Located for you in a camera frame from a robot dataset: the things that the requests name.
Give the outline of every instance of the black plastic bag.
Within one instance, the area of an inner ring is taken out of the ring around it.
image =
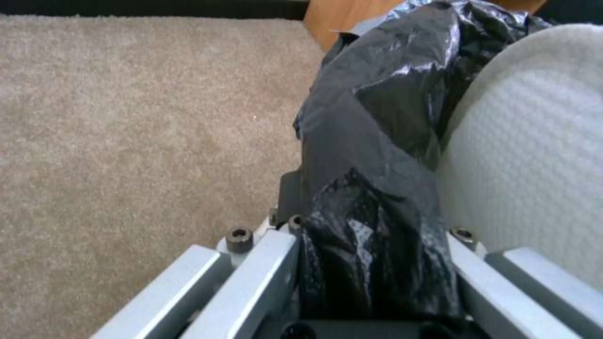
[[[295,120],[302,317],[463,316],[429,170],[438,136],[484,65],[549,25],[486,2],[425,2],[342,35]]]

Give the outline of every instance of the floor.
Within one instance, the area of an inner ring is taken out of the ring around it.
[[[301,22],[4,16],[0,42],[0,337],[91,335],[300,163]]]

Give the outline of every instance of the black plastic part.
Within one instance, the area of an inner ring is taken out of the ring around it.
[[[276,213],[276,228],[286,224],[293,215],[300,214],[300,192],[302,176],[299,170],[285,173],[280,177],[279,207]]]
[[[308,0],[2,0],[0,13],[303,20],[308,3]]]
[[[547,0],[537,16],[560,24],[603,24],[603,0]]]
[[[470,323],[451,331],[434,322],[267,320],[254,339],[485,339],[487,335]]]
[[[295,120],[303,318],[463,322],[430,171],[439,137],[478,72],[551,25],[482,1],[426,2],[342,35]]]

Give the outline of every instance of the hex socket bolt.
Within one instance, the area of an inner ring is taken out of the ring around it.
[[[226,234],[226,247],[233,253],[245,253],[253,248],[253,232],[246,227],[233,227]]]

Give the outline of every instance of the screw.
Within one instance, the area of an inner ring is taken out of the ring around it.
[[[279,210],[277,210],[276,208],[271,208],[270,212],[268,213],[268,224],[270,226],[276,226],[276,216],[279,213]]]
[[[302,217],[299,214],[292,215],[289,218],[289,233],[299,236],[300,229],[302,229]]]
[[[233,253],[245,253],[253,248],[253,232],[244,227],[231,228],[226,234],[226,247]]]
[[[453,227],[450,230],[450,233],[458,239],[458,241],[462,242],[463,245],[467,246],[468,249],[475,251],[478,242],[473,232],[469,229],[466,229],[465,227]]]

